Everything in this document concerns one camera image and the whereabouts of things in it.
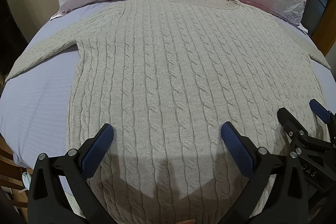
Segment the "beige sweater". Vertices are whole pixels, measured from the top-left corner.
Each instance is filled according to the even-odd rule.
[[[119,2],[32,47],[8,79],[73,44],[68,148],[114,127],[89,184],[119,223],[217,223],[246,183],[220,138],[226,121],[271,153],[288,151],[281,107],[327,138],[309,109],[324,104],[309,55],[323,56],[237,0]]]

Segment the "screw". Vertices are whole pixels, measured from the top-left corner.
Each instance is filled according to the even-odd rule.
[[[43,160],[44,158],[45,158],[45,153],[39,154],[39,156],[38,156],[39,160]]]
[[[290,152],[289,155],[290,155],[293,159],[297,158],[297,153],[295,153],[294,151]]]
[[[77,150],[76,150],[76,149],[70,149],[70,150],[68,151],[68,155],[69,155],[69,156],[74,156],[74,155],[76,155],[76,153],[77,153]]]
[[[264,148],[264,147],[260,147],[260,148],[258,149],[258,152],[259,152],[260,154],[262,154],[262,155],[266,155],[266,154],[267,154],[267,149]]]

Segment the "sweater neckline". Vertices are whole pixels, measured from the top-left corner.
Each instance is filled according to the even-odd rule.
[[[237,9],[240,7],[239,0],[168,0],[172,2],[185,3],[196,6],[204,6],[218,9]]]

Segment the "cable knit pattern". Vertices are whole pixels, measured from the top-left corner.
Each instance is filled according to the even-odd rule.
[[[105,122],[114,127],[89,184],[118,223],[217,223],[246,184],[220,138],[226,121],[283,154],[277,110],[286,107],[311,136],[328,139],[309,108],[312,98],[324,104],[310,57],[328,67],[324,57],[237,0],[116,3],[32,47],[8,78],[73,44],[67,145],[79,148]]]

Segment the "wooden furniture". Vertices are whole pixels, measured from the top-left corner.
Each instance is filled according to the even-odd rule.
[[[18,215],[18,223],[25,223],[24,219],[14,210],[13,206],[19,207],[23,217],[27,220],[27,206],[28,206],[28,191],[19,193],[19,190],[24,189],[22,183],[22,173],[26,171],[26,168],[19,167],[15,165],[13,161],[13,154],[10,153],[11,150],[7,146],[5,140],[0,137],[0,186],[8,187],[12,189],[14,200],[9,200],[5,194],[0,190],[0,212],[4,213],[3,208],[6,208],[8,213],[10,213],[11,218],[16,219],[15,215]],[[0,213],[0,219],[2,223],[3,213]]]
[[[336,0],[307,0],[301,22],[326,55],[336,40]]]

